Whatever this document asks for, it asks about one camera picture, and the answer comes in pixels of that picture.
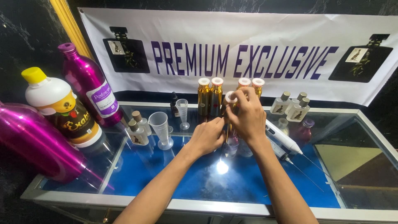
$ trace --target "gold bottle cap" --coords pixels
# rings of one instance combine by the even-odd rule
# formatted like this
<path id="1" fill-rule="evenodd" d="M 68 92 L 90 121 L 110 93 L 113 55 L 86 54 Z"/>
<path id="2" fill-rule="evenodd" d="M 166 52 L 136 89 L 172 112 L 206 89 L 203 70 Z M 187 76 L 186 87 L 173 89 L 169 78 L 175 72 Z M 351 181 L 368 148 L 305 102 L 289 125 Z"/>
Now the gold bottle cap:
<path id="1" fill-rule="evenodd" d="M 211 79 L 211 84 L 215 85 L 215 86 L 220 86 L 224 83 L 224 80 L 222 78 L 219 77 L 215 77 Z"/>
<path id="2" fill-rule="evenodd" d="M 260 78 L 254 78 L 252 80 L 252 86 L 255 87 L 263 87 L 263 85 L 265 84 L 265 81 L 263 79 Z"/>
<path id="3" fill-rule="evenodd" d="M 142 120 L 142 116 L 141 116 L 140 112 L 137 111 L 137 110 L 133 111 L 133 112 L 131 113 L 131 115 L 133 116 L 133 119 L 134 119 L 136 122 L 140 122 L 140 121 Z"/>
<path id="4" fill-rule="evenodd" d="M 289 97 L 290 97 L 290 93 L 285 91 L 282 93 L 281 100 L 286 101 L 289 99 Z"/>
<path id="5" fill-rule="evenodd" d="M 250 81 L 250 79 L 248 79 L 248 78 L 240 78 L 240 79 L 238 80 L 238 83 L 239 83 L 239 85 L 241 85 L 241 86 L 249 86 L 250 83 L 251 83 L 251 81 Z"/>
<path id="6" fill-rule="evenodd" d="M 233 100 L 231 100 L 231 94 L 233 93 L 234 91 L 229 91 L 229 92 L 227 92 L 226 94 L 225 94 L 225 100 L 229 103 L 229 104 L 234 104 L 234 103 L 236 103 L 237 101 L 238 101 L 238 98 L 235 98 L 235 99 L 233 99 Z"/>
<path id="7" fill-rule="evenodd" d="M 210 79 L 208 79 L 208 78 L 200 78 L 198 80 L 198 83 L 199 83 L 199 85 L 207 86 L 207 85 L 210 84 Z"/>
<path id="8" fill-rule="evenodd" d="M 133 132 L 136 132 L 139 129 L 137 122 L 133 119 L 131 119 L 131 121 L 129 121 L 129 127 Z"/>
<path id="9" fill-rule="evenodd" d="M 301 92 L 301 93 L 298 95 L 297 100 L 298 100 L 298 101 L 301 101 L 301 99 L 303 99 L 304 97 L 307 97 L 307 93 Z"/>
<path id="10" fill-rule="evenodd" d="M 303 99 L 301 99 L 299 105 L 301 107 L 306 107 L 308 105 L 308 103 L 310 102 L 310 99 L 308 99 L 307 97 L 304 97 Z"/>

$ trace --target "magenta aluminum bottle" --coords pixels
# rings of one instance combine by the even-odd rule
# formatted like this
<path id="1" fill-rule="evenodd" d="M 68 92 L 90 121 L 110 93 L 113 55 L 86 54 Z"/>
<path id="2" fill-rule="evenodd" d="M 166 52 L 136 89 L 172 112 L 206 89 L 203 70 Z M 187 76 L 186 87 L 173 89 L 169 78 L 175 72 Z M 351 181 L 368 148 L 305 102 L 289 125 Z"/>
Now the magenta aluminum bottle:
<path id="1" fill-rule="evenodd" d="M 35 108 L 0 102 L 0 142 L 48 178 L 68 183 L 85 169 L 87 160 Z"/>
<path id="2" fill-rule="evenodd" d="M 79 55 L 73 43 L 63 43 L 58 50 L 64 54 L 63 76 L 77 91 L 80 100 L 103 127 L 114 126 L 123 113 L 98 64 Z"/>

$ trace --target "measuring cup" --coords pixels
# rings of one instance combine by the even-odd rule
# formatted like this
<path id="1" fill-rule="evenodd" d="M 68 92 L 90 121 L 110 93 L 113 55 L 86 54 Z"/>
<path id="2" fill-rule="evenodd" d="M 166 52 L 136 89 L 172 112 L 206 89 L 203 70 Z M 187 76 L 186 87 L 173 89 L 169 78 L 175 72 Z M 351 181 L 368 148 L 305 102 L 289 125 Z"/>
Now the measuring cup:
<path id="1" fill-rule="evenodd" d="M 164 112 L 155 112 L 148 118 L 149 125 L 152 126 L 156 135 L 159 137 L 158 147 L 161 150 L 168 150 L 173 146 L 173 140 L 169 138 L 169 125 L 167 119 L 167 114 Z"/>
<path id="2" fill-rule="evenodd" d="M 187 116 L 188 116 L 188 100 L 186 99 L 179 99 L 176 102 L 176 108 L 178 109 L 179 112 L 179 117 L 181 118 L 181 124 L 179 127 L 182 130 L 187 130 L 189 128 L 189 123 L 187 122 Z"/>

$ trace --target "perfume bottle illustration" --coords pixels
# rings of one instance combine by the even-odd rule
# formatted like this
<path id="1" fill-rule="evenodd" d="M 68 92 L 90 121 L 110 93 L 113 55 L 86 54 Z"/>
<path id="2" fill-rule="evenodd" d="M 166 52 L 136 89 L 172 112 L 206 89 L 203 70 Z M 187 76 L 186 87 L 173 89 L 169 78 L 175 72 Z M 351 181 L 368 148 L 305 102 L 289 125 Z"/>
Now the perfume bottle illustration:
<path id="1" fill-rule="evenodd" d="M 392 51 L 380 46 L 389 34 L 373 34 L 367 45 L 350 47 L 337 63 L 329 80 L 368 83 Z"/>
<path id="2" fill-rule="evenodd" d="M 141 40 L 128 39 L 127 28 L 110 26 L 115 38 L 103 39 L 115 72 L 149 73 L 144 45 Z"/>

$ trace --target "white electric pen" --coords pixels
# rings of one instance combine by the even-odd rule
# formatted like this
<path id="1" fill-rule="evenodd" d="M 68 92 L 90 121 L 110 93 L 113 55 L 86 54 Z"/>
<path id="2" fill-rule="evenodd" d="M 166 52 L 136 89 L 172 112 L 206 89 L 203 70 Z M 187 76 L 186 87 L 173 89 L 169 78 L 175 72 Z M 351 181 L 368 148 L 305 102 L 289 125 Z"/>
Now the white electric pen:
<path id="1" fill-rule="evenodd" d="M 265 129 L 287 149 L 302 155 L 302 151 L 297 143 L 273 125 L 268 119 L 265 120 Z"/>

